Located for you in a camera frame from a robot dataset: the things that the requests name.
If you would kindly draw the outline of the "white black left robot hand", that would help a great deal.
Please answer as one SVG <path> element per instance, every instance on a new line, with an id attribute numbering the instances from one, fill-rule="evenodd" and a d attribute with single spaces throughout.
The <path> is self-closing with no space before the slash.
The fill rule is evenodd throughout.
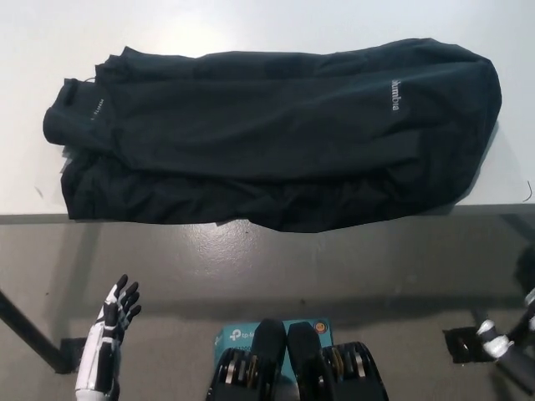
<path id="1" fill-rule="evenodd" d="M 86 338 L 74 389 L 78 401 L 119 398 L 121 347 L 141 311 L 139 298 L 139 283 L 125 274 L 110 289 Z"/>

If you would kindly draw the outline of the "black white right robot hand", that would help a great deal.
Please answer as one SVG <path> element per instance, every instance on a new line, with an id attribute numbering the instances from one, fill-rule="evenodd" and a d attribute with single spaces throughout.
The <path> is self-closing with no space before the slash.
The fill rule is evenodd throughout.
<path id="1" fill-rule="evenodd" d="M 495 323 L 482 312 L 475 313 L 476 335 L 481 339 L 486 354 L 494 359 L 502 358 L 514 346 L 524 349 L 534 337 L 534 289 L 524 298 L 527 310 L 519 323 L 508 333 L 500 334 Z"/>

